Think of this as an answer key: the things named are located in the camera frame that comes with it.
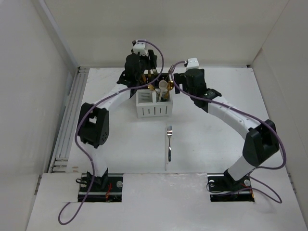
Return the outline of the white ceramic spoon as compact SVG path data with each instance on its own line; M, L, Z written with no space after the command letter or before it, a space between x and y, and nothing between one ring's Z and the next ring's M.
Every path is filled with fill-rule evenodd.
M163 92L167 89L168 87L168 82L166 82L165 80L161 80L158 84L159 89L160 89L160 93L159 93L159 98L158 101L161 102L161 98L163 95Z

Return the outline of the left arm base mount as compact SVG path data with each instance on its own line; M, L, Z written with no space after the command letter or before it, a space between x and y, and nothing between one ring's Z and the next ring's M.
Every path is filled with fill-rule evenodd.
M102 177L95 178L85 202L121 202L124 179L123 176L123 174L110 174L105 172ZM86 196L91 180L92 175L89 172L83 174L81 178L76 179L76 183L79 184L77 196L79 202L82 202Z

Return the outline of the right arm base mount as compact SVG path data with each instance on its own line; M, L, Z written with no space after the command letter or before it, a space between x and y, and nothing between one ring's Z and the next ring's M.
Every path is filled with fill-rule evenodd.
M207 175L207 190L211 202L254 202L251 181L248 176L239 181L227 178L223 173Z

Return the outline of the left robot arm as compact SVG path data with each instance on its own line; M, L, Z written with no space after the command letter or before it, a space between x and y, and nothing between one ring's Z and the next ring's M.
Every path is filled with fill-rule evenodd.
M96 103L82 104L75 143L90 161L91 171L78 180L88 191L100 192L110 185L108 168L99 166L93 153L107 141L110 112L129 100L138 90L154 83L160 76L156 68L157 55L153 50L133 48L131 54L126 57L124 71L116 86Z

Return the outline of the rose gold spoon green handle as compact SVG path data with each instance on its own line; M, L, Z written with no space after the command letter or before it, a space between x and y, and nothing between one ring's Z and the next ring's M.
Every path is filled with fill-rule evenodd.
M149 84L147 87L148 87L148 89L150 89L151 91L155 91L155 87L154 87L152 84Z

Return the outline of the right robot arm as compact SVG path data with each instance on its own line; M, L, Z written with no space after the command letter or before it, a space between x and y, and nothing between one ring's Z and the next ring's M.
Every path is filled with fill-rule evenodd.
M227 189L235 189L242 178L279 151L275 124L241 113L220 92L208 88L203 69L189 69L173 78L175 84L182 85L176 93L187 93L197 107L222 120L244 139L242 156L224 172L223 184Z

